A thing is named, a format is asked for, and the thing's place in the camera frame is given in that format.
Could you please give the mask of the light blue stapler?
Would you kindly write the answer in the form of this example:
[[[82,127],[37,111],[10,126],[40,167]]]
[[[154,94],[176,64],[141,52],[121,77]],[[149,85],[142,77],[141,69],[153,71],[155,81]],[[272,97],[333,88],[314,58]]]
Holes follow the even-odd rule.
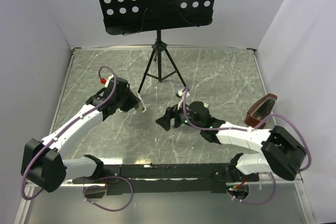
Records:
[[[146,111],[146,106],[144,104],[144,101],[143,101],[141,95],[139,93],[137,93],[136,98],[137,98],[138,103],[135,106],[135,110],[137,112],[144,113]]]

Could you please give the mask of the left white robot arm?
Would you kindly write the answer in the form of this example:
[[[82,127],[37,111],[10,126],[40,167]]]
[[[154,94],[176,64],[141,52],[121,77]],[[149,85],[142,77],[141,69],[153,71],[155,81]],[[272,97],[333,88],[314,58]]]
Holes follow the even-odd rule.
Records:
[[[26,143],[21,167],[23,181],[30,180],[49,193],[70,179],[85,177],[98,183],[104,176],[102,160],[89,154],[76,159],[65,159],[64,156],[109,116],[132,109],[146,110],[141,96],[131,91],[126,79],[110,77],[67,123],[40,141],[33,138]]]

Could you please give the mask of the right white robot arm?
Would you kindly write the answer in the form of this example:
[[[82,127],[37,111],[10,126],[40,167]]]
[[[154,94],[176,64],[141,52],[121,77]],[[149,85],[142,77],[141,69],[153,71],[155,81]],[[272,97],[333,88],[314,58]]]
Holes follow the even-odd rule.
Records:
[[[306,149],[284,127],[254,129],[234,125],[211,116],[202,101],[169,106],[155,122],[166,131],[182,124],[191,126],[210,143],[252,150],[253,154],[237,154],[232,159],[229,175],[235,181],[253,173],[274,173],[293,181],[307,155]]]

